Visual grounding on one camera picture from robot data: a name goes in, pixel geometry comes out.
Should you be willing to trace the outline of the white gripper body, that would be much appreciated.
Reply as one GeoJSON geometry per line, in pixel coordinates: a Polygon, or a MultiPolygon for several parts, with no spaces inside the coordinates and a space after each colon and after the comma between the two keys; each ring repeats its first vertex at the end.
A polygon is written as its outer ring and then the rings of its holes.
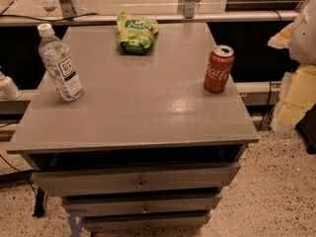
{"type": "Polygon", "coordinates": [[[309,0],[293,22],[289,56],[300,64],[316,64],[316,0],[309,0]]]}

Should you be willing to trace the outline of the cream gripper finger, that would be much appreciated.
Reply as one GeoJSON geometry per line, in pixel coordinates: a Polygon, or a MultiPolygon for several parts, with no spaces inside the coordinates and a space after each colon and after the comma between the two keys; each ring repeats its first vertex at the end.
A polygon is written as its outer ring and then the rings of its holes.
{"type": "Polygon", "coordinates": [[[268,46],[277,48],[277,49],[288,48],[292,26],[293,26],[293,23],[288,24],[279,33],[271,37],[268,41],[268,46]]]}
{"type": "Polygon", "coordinates": [[[299,65],[294,73],[286,72],[273,112],[272,131],[286,132],[294,128],[315,104],[316,66],[299,65]]]}

